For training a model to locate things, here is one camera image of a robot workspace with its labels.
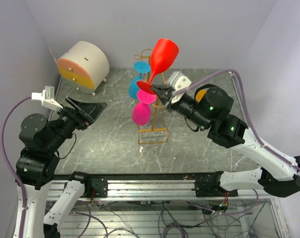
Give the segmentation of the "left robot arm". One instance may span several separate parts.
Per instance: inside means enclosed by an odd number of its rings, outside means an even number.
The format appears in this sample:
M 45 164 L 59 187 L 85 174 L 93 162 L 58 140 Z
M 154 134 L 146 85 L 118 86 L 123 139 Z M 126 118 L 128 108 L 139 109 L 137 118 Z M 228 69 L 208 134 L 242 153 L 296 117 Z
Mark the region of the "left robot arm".
M 75 130 L 92 125 L 107 103 L 82 103 L 66 98 L 69 107 L 57 110 L 59 117 L 47 120 L 42 114 L 31 114 L 21 123 L 19 139 L 25 147 L 16 163 L 19 205 L 15 236 L 19 238 L 59 238 L 61 226 L 80 197 L 92 193 L 92 176 L 73 172 L 53 207 L 46 212 L 46 202 L 55 169 L 61 160 L 57 152 Z

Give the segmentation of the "red wine glass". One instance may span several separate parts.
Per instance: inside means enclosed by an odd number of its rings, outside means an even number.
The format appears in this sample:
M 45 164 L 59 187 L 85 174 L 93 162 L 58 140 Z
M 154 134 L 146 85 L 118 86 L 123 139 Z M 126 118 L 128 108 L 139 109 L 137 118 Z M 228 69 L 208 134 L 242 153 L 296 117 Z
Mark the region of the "red wine glass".
M 172 40 L 166 38 L 159 39 L 150 56 L 151 76 L 148 82 L 140 80 L 137 81 L 137 86 L 149 94 L 154 94 L 154 92 L 150 89 L 153 79 L 158 74 L 169 69 L 169 67 L 174 63 L 178 53 L 179 48 Z

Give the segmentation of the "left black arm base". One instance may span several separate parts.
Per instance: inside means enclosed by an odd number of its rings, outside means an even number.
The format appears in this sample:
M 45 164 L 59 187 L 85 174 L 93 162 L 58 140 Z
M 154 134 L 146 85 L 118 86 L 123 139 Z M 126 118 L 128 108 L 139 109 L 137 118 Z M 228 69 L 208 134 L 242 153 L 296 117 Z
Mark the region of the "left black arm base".
M 84 196 L 106 198 L 108 192 L 108 182 L 105 178 L 91 175 L 85 172 L 73 172 L 69 176 L 69 181 L 79 181 L 84 185 Z

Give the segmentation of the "yellow wine glass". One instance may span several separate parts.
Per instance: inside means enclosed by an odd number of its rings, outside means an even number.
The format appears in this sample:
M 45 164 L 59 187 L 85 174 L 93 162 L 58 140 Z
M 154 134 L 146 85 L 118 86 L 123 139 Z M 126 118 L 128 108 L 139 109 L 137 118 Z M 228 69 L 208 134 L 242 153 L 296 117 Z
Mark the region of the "yellow wine glass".
M 202 100 L 202 98 L 204 97 L 204 95 L 206 94 L 206 90 L 205 89 L 200 89 L 195 93 L 195 100 L 197 102 L 200 102 Z

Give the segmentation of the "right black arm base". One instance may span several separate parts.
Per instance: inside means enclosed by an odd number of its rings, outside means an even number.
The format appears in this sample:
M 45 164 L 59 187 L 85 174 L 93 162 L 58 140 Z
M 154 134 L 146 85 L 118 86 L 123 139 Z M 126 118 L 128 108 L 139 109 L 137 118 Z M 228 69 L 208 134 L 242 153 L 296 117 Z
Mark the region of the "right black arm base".
M 193 173 L 188 175 L 189 180 L 194 180 L 194 191 L 196 197 L 224 197 L 225 193 L 229 193 L 229 197 L 237 197 L 238 191 L 225 190 L 220 186 L 223 171 L 213 173 Z

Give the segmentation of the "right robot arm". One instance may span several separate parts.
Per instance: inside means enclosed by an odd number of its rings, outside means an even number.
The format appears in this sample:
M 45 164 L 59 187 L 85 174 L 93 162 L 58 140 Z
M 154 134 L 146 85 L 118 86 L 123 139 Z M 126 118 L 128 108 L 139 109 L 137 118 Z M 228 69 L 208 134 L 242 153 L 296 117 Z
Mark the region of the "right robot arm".
M 258 164 L 257 169 L 249 171 L 217 172 L 209 185 L 213 195 L 237 189 L 263 189 L 276 197 L 288 197 L 300 191 L 300 156 L 288 156 L 257 138 L 251 123 L 230 113 L 234 100 L 223 89 L 207 84 L 195 92 L 205 92 L 200 100 L 185 93 L 176 102 L 172 87 L 153 85 L 150 89 L 167 109 L 193 122 L 196 132 L 208 130 L 207 137 L 212 142 Z

